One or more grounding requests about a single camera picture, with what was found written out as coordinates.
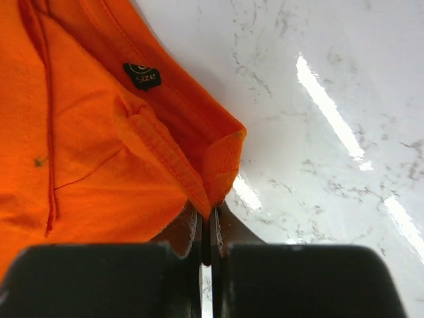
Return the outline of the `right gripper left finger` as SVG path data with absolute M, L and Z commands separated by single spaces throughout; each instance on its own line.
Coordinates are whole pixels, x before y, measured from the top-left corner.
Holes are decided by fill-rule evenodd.
M 186 207 L 148 243 L 28 247 L 1 282 L 1 316 L 199 317 L 201 232 Z

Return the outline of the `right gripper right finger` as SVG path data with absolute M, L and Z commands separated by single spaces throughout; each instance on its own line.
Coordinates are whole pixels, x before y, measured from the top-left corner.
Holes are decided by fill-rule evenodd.
M 342 244 L 270 244 L 221 205 L 209 221 L 215 317 L 405 317 L 383 260 Z

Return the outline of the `orange t-shirt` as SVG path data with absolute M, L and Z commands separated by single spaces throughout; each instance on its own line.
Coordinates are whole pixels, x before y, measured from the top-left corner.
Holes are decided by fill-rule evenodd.
M 1 2 L 1 273 L 37 244 L 146 242 L 239 172 L 245 127 L 129 1 Z

